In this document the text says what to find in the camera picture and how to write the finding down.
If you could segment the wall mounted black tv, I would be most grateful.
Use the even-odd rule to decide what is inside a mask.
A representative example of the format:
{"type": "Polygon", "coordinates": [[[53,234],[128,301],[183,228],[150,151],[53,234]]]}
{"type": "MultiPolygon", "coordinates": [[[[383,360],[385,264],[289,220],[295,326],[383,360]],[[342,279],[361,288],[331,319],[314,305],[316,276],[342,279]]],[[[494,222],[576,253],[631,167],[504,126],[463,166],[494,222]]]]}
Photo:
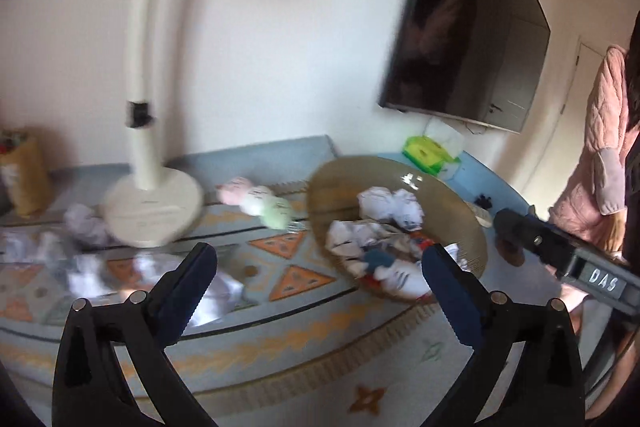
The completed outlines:
{"type": "Polygon", "coordinates": [[[378,104],[521,132],[549,39],[539,0],[406,0],[378,104]]]}

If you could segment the pink quilted jacket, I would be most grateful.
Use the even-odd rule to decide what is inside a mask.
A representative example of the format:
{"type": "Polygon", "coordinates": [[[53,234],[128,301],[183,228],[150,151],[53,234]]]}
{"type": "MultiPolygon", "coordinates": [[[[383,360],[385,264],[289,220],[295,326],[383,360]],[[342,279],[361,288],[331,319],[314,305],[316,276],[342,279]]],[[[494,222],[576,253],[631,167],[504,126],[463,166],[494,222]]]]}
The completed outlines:
{"type": "Polygon", "coordinates": [[[626,52],[611,46],[588,96],[584,146],[549,221],[578,239],[604,239],[605,219],[626,216],[626,157],[639,130],[629,124],[626,52]]]}

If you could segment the white plush ball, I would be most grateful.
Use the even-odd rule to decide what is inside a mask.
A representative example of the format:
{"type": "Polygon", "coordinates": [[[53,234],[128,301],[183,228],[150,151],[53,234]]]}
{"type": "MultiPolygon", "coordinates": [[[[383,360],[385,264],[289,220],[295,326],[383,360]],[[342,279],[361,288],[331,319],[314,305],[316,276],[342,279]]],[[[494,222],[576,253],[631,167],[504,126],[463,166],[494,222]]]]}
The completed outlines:
{"type": "Polygon", "coordinates": [[[252,186],[241,198],[239,207],[246,215],[259,217],[274,199],[273,191],[263,185],[252,186]]]}

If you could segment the large grid paper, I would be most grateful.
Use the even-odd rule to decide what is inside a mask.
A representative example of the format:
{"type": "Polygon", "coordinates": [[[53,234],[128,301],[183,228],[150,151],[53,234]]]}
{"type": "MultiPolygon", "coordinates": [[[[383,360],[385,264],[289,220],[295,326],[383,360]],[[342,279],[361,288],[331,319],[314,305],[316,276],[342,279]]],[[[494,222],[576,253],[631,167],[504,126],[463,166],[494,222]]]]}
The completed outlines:
{"type": "Polygon", "coordinates": [[[244,285],[226,272],[218,272],[196,306],[188,325],[203,326],[230,313],[241,301],[244,285]]]}

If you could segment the white blue plush toy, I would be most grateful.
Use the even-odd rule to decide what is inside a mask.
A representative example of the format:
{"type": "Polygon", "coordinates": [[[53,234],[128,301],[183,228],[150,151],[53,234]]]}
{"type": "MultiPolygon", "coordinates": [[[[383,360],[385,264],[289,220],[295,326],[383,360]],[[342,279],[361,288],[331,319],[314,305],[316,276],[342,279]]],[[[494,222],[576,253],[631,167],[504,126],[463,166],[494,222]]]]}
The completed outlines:
{"type": "Polygon", "coordinates": [[[431,292],[420,263],[398,259],[381,249],[369,249],[362,257],[366,272],[386,294],[400,299],[419,300],[431,292]]]}

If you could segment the green tissue box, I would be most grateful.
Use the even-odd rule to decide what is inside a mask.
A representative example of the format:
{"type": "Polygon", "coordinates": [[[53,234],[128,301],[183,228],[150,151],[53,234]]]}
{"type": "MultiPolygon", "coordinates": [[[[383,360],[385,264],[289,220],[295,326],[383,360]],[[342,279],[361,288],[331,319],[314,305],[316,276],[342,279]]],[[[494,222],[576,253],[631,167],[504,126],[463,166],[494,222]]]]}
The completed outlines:
{"type": "Polygon", "coordinates": [[[442,146],[426,136],[409,138],[402,153],[420,170],[441,180],[453,178],[461,166],[459,158],[453,158],[442,146]]]}

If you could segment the orange red plush toy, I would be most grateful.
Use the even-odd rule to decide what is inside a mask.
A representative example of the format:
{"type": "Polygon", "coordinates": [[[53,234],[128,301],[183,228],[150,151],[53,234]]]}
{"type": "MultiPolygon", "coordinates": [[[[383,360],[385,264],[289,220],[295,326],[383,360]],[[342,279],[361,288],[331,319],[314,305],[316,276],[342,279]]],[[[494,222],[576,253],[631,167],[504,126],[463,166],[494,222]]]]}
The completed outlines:
{"type": "Polygon", "coordinates": [[[421,256],[426,248],[435,244],[431,237],[426,236],[420,231],[411,232],[409,234],[412,249],[416,252],[417,256],[421,256]]]}

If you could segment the patterned blue woven mat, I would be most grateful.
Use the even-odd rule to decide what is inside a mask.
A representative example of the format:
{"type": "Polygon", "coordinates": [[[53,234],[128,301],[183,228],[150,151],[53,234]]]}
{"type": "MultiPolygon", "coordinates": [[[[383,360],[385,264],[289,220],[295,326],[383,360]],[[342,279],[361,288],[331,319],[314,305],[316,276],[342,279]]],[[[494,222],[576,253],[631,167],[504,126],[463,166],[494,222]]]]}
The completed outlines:
{"type": "Polygon", "coordinates": [[[312,175],[335,157],[329,138],[313,136],[180,159],[205,205],[186,236],[160,248],[111,243],[82,253],[70,243],[65,211],[96,205],[116,167],[65,171],[42,217],[4,216],[14,246],[43,246],[34,262],[1,265],[1,360],[36,414],[51,417],[73,301],[120,303],[206,243],[217,275],[167,355],[219,425],[421,424],[470,351],[434,301],[375,296],[324,251],[306,202],[312,175]]]}

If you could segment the gold ribbed glass bowl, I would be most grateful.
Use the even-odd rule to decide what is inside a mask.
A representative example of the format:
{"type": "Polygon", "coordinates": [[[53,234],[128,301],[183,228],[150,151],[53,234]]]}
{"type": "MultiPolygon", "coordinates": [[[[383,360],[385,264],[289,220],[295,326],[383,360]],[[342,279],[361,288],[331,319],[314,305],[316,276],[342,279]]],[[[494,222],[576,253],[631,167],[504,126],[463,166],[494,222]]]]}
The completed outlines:
{"type": "Polygon", "coordinates": [[[399,162],[341,157],[307,185],[309,228],[320,251],[360,288],[403,303],[432,299],[422,254],[439,244],[480,277],[488,262],[482,227],[444,182],[399,162]]]}

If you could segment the bamboo pen holder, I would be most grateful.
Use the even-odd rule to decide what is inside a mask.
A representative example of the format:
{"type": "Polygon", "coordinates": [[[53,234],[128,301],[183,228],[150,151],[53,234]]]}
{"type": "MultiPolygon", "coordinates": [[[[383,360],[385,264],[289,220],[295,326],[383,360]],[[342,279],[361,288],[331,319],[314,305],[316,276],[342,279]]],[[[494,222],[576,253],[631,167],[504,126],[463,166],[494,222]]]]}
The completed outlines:
{"type": "Polygon", "coordinates": [[[24,130],[1,131],[1,179],[15,212],[30,218],[53,200],[53,185],[38,141],[24,130]]]}

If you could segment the papers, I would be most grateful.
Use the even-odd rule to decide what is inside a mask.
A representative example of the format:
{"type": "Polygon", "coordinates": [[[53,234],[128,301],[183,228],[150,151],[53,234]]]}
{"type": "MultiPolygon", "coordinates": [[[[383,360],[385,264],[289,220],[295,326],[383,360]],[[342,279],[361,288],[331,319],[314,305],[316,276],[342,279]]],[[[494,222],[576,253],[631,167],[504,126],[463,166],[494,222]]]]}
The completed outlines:
{"type": "Polygon", "coordinates": [[[362,259],[365,251],[381,249],[398,259],[418,260],[409,234],[422,231],[424,212],[416,196],[374,186],[358,196],[356,221],[334,220],[326,233],[326,249],[343,259],[362,259]]]}

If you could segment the white desk lamp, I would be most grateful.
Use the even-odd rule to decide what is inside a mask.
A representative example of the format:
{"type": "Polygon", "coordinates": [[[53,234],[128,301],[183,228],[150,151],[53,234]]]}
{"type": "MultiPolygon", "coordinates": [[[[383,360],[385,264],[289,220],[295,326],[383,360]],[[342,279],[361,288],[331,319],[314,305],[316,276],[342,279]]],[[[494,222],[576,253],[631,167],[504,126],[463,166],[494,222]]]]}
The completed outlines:
{"type": "Polygon", "coordinates": [[[193,176],[160,160],[151,105],[149,36],[154,0],[130,0],[125,48],[126,129],[130,173],[102,204],[114,239],[136,248],[165,246],[194,225],[203,190],[193,176]]]}

